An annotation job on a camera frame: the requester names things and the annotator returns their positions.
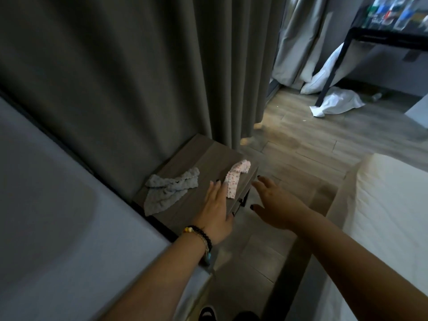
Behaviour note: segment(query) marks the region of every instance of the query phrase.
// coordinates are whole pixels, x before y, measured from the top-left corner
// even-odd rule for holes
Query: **hand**
[[[215,184],[210,181],[204,207],[192,223],[205,232],[213,246],[232,232],[233,215],[229,214],[226,218],[226,194],[227,183],[221,185],[220,180]]]
[[[311,212],[300,199],[277,186],[271,179],[257,178],[260,181],[253,181],[252,185],[265,207],[255,204],[250,208],[267,224],[280,229],[292,229],[297,218]]]

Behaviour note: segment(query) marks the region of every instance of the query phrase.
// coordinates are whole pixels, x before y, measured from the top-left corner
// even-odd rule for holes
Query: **pink floral cloth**
[[[228,183],[227,198],[235,198],[236,188],[238,188],[239,176],[241,173],[248,173],[251,162],[243,160],[235,164],[227,173],[224,182]]]

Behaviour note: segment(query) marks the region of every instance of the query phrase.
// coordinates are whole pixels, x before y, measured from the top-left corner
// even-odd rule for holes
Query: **folded cloth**
[[[241,173],[248,173],[251,162],[243,160],[235,164],[227,173],[224,182],[227,182],[227,198],[235,198]]]
[[[191,168],[175,179],[151,175],[146,182],[149,188],[144,201],[144,213],[150,216],[166,210],[187,193],[198,187],[199,169]]]

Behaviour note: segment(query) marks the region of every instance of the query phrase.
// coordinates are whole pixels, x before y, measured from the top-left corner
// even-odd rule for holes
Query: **black beaded bracelet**
[[[192,228],[196,233],[199,233],[207,242],[208,244],[208,252],[211,252],[211,249],[213,248],[213,245],[211,243],[210,238],[203,232],[200,228],[198,228],[195,225],[189,225],[188,228]]]

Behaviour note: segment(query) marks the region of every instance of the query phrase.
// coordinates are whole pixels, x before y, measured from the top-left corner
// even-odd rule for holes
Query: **foot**
[[[199,321],[217,321],[215,310],[212,306],[206,306],[199,313]]]

